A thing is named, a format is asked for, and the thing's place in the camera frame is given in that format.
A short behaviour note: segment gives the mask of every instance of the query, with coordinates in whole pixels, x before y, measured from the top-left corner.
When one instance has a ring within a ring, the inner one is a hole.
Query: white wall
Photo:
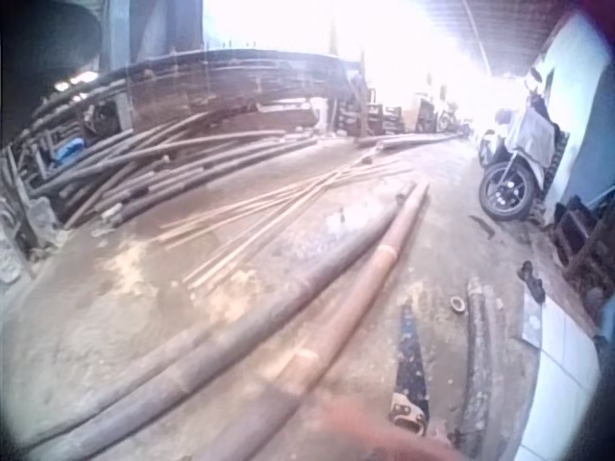
[[[598,80],[610,62],[608,45],[593,24],[575,13],[559,31],[543,62],[536,65],[546,78],[554,69],[549,116],[570,133],[568,145],[545,199],[548,221],[553,220],[555,204],[561,201],[594,103]]]

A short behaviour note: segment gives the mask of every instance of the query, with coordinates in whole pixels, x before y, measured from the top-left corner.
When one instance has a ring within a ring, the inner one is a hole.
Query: dirt floor
[[[543,235],[526,224],[498,226],[482,213],[477,198],[481,170],[469,142],[454,140],[392,154],[400,168],[409,165],[413,171],[327,191],[212,293],[191,292],[181,279],[260,216],[170,251],[152,241],[164,223],[327,172],[356,156],[351,141],[322,140],[157,206],[113,233],[93,237],[93,226],[74,232],[45,262],[37,279],[3,307],[2,398],[15,434],[24,437],[61,419],[79,397],[104,389],[133,360],[196,321],[206,322],[215,334],[258,308],[272,292],[283,290],[285,278],[360,232],[410,179],[427,178],[427,205],[396,269],[317,391],[358,397],[372,411],[386,415],[397,368],[399,306],[411,300],[430,412],[453,432],[465,391],[467,318],[453,313],[450,297],[464,297],[466,280],[476,275],[492,287],[495,298],[494,392],[499,404],[493,414],[501,421],[498,450],[512,459],[537,370],[536,351],[518,340],[524,286],[515,272],[522,262],[537,261],[548,294],[564,299],[556,301],[588,331],[592,324],[578,297],[564,292]],[[489,237],[471,215],[495,234]],[[302,343],[310,321],[344,296],[361,262],[240,363],[97,459],[173,460],[194,453],[240,417],[245,403]],[[315,428],[308,404],[255,459],[362,459],[364,454],[351,441]]]

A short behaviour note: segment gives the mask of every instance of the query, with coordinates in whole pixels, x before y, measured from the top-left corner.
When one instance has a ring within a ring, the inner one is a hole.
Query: motorcycle
[[[542,82],[535,69],[530,72]],[[479,145],[480,164],[485,167],[480,206],[495,221],[524,220],[554,154],[555,124],[542,96],[531,89],[524,110],[500,110],[496,122],[498,127],[485,133]]]

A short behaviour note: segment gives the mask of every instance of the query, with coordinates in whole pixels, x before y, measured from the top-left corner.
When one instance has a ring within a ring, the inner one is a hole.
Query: debris
[[[531,296],[537,303],[542,304],[546,300],[547,294],[542,287],[542,279],[534,276],[531,261],[525,261],[523,263],[521,269],[517,271],[517,276],[526,283]]]
[[[451,309],[457,314],[465,312],[465,301],[459,296],[451,296]]]
[[[491,226],[489,226],[484,219],[479,218],[478,216],[474,216],[473,214],[471,214],[470,216],[468,216],[468,218],[470,218],[472,221],[475,221],[481,229],[483,229],[485,232],[487,232],[487,239],[491,240],[493,238],[493,236],[496,234],[496,232],[493,230],[493,228]]]

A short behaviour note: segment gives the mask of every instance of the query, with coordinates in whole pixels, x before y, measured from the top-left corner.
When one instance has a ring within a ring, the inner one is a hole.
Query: metal roof
[[[568,0],[414,0],[433,26],[499,77],[525,76]]]

